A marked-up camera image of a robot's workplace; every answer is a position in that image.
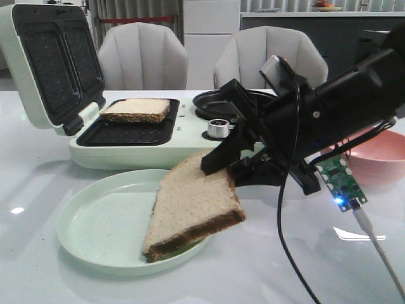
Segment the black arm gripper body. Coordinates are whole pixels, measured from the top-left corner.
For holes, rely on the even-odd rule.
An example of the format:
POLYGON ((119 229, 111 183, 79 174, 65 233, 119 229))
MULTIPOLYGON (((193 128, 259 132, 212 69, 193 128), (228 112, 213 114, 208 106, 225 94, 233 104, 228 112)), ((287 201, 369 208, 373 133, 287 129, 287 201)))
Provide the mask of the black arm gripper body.
MULTIPOLYGON (((226 93, 245 92, 247 89, 238 80, 232 79, 219 90, 225 96, 226 93)), ((248 157, 269 153, 287 164, 288 175, 298 183, 305 195, 321 189, 314 165, 309 165, 305 160, 323 148, 323 130, 311 115, 320 106, 315 103, 315 92, 308 84, 299 84, 286 94, 277 96, 261 106, 257 114, 246 105, 249 100, 243 96, 225 99, 238 113, 235 125, 242 122, 256 131, 254 152, 248 157)))

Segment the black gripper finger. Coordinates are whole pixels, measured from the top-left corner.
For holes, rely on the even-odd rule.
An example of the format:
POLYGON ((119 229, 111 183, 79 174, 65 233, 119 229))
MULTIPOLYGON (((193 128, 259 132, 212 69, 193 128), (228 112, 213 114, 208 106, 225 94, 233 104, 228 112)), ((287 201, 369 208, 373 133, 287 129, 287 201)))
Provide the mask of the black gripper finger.
POLYGON ((247 156, 229 165, 227 170, 236 187, 280 186, 289 172, 285 162, 276 160, 269 153, 247 156))
POLYGON ((255 144, 256 131, 239 122, 214 150, 201 158, 200 168, 206 175, 227 168, 241 158, 253 155, 255 144))

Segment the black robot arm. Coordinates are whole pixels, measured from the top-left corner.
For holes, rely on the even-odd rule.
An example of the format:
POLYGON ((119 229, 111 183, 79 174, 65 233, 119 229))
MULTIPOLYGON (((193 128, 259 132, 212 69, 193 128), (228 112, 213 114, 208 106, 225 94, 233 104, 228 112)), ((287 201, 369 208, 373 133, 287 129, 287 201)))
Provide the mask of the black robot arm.
POLYGON ((236 186, 278 186, 290 174, 304 194, 319 191, 314 163, 306 158, 346 137, 350 149, 372 138, 377 123, 404 116, 404 25, 380 49, 339 76, 312 88, 277 58, 275 96, 259 102, 238 80, 220 96, 238 114, 231 133, 201 160, 209 175, 228 170, 236 186))

